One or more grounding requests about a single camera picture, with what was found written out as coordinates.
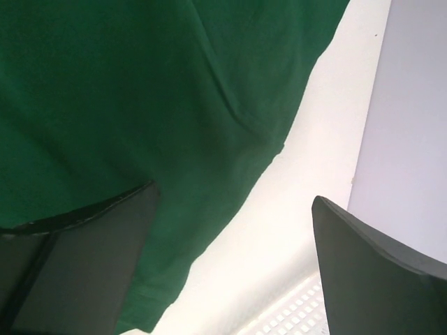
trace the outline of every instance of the green fabric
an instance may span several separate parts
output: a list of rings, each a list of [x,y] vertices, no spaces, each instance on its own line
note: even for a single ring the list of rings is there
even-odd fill
[[[154,179],[117,331],[151,330],[281,151],[349,0],[0,0],[0,226]]]

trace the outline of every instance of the green cloth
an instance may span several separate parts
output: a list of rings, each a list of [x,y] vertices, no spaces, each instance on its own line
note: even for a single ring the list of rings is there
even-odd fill
[[[117,328],[152,330],[281,151],[348,2],[0,0],[0,226],[155,180]]]

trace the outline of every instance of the white grid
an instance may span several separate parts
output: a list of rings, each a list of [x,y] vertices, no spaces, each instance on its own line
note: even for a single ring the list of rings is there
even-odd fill
[[[237,335],[329,335],[319,274],[299,284]]]

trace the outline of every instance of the white wall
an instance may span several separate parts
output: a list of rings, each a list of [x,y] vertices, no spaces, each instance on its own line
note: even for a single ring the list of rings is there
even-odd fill
[[[349,209],[447,262],[447,1],[395,0]]]
[[[229,334],[316,269],[312,200],[348,204],[389,5],[351,1],[285,149],[194,263],[153,335]]]

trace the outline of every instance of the light gray wall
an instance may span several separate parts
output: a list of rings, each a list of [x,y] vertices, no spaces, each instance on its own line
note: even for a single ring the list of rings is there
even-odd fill
[[[447,1],[393,0],[349,211],[447,262]]]

